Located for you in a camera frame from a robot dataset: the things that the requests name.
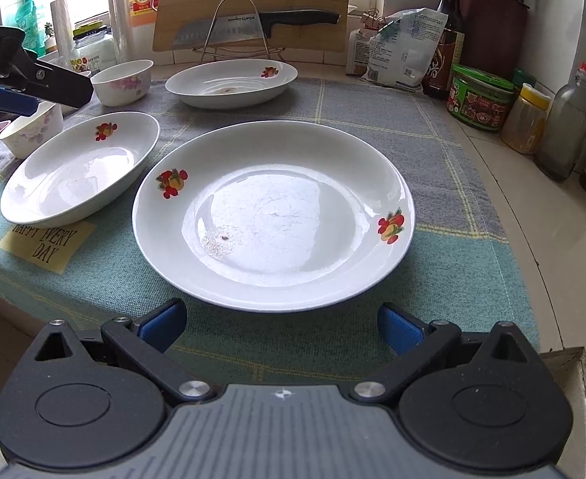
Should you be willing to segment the white floral bowl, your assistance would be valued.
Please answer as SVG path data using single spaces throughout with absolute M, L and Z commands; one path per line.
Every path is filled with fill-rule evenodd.
M 142 99 L 151 85 L 151 59 L 137 59 L 106 68 L 92 76 L 94 91 L 107 107 L 132 104 Z
M 17 159 L 26 159 L 33 151 L 59 134 L 63 128 L 61 106 L 40 102 L 29 117 L 18 117 L 0 134 L 0 141 Z

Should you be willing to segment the white floral bowl back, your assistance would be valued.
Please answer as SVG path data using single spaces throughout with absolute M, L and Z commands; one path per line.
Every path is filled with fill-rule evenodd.
M 151 85 L 151 59 L 137 59 L 106 68 L 92 76 L 94 91 L 107 107 L 132 104 L 142 99 Z

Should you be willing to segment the large white fruit plate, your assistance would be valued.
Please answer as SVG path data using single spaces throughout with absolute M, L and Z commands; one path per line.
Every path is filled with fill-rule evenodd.
M 132 226 L 174 288 L 221 307 L 294 313 L 342 303 L 393 273 L 415 207 L 396 166 L 357 136 L 267 120 L 167 154 L 137 190 Z

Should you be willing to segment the white stained plate back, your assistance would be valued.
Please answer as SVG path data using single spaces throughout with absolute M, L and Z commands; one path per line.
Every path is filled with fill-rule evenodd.
M 275 99 L 298 75 L 294 66 L 284 62 L 236 58 L 182 70 L 165 82 L 165 88 L 197 109 L 239 109 Z

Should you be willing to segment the small potted plant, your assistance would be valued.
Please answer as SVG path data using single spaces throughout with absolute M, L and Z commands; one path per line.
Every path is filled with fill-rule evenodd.
M 45 53 L 55 52 L 57 50 L 54 26 L 52 23 L 46 23 L 44 26 L 44 34 L 45 34 Z

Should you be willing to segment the glass jar green lid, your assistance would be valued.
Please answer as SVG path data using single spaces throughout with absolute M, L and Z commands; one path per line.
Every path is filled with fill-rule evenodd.
M 98 73 L 117 63 L 111 27 L 103 21 L 74 29 L 73 41 L 70 65 L 77 73 Z

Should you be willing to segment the tall plastic cup stack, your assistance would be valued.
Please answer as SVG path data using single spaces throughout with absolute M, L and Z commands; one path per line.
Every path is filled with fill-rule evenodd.
M 118 64 L 131 61 L 134 57 L 134 41 L 129 0 L 108 0 L 108 3 L 115 59 Z

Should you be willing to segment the yellow lid spice jar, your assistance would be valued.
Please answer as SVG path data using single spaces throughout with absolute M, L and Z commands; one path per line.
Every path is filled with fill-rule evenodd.
M 551 102 L 547 95 L 524 83 L 501 130 L 502 141 L 520 154 L 533 154 Z

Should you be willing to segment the green lid sauce jar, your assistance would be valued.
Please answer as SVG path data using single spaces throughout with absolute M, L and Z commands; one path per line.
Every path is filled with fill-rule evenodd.
M 515 95 L 515 85 L 492 73 L 454 65 L 447 102 L 449 114 L 481 131 L 499 132 Z

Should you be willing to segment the dark soy sauce bottle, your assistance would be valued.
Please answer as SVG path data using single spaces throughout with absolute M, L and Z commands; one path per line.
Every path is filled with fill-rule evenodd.
M 460 62 L 464 27 L 460 0 L 440 0 L 437 10 L 448 16 L 447 24 L 422 80 L 423 92 L 434 99 L 448 99 L 452 66 Z

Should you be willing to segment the clear red cap bottle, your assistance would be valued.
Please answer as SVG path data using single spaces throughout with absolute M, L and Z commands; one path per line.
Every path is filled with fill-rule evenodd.
M 533 160 L 552 180 L 570 177 L 586 140 L 586 63 L 555 94 Z

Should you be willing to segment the white seasoning bag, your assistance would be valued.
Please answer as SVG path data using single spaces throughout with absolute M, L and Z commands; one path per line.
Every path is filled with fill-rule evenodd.
M 396 12 L 369 41 L 363 79 L 387 88 L 419 91 L 448 15 L 419 8 Z

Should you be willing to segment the red white paper packet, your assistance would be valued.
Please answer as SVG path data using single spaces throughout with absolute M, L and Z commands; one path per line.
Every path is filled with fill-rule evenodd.
M 369 63 L 370 40 L 385 26 L 386 19 L 377 8 L 371 8 L 358 18 L 348 36 L 346 75 L 361 77 Z

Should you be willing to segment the dark red knife block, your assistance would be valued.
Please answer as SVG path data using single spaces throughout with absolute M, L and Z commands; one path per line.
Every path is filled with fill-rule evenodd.
M 465 30 L 461 64 L 513 77 L 527 26 L 525 0 L 461 0 Z

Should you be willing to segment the black handled kitchen knife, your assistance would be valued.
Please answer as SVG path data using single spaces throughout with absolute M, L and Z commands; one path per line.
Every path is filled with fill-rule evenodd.
M 182 26 L 176 32 L 172 47 L 174 50 L 193 49 L 235 41 L 270 39 L 276 25 L 337 25 L 340 17 L 333 11 L 311 9 L 217 16 L 215 20 L 200 20 Z

